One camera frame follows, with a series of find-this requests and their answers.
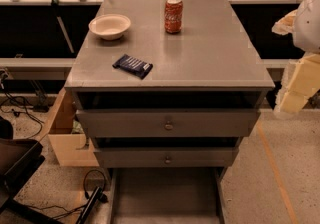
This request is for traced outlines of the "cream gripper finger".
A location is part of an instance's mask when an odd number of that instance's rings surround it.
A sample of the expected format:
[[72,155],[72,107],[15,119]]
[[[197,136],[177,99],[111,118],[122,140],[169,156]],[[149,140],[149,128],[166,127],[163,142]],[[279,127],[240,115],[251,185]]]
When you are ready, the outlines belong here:
[[290,60],[284,69],[281,89],[276,96],[277,114],[296,114],[320,90],[320,55],[305,53]]
[[297,11],[293,10],[274,23],[271,31],[278,35],[287,35],[294,32],[294,20]]

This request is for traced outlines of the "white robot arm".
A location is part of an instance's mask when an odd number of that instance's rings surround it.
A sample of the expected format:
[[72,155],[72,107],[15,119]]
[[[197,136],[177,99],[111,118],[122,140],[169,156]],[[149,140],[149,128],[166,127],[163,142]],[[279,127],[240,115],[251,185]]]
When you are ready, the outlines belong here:
[[301,59],[286,66],[276,96],[275,111],[293,115],[320,90],[320,0],[303,0],[273,25],[272,32],[291,34],[294,46],[304,51]]

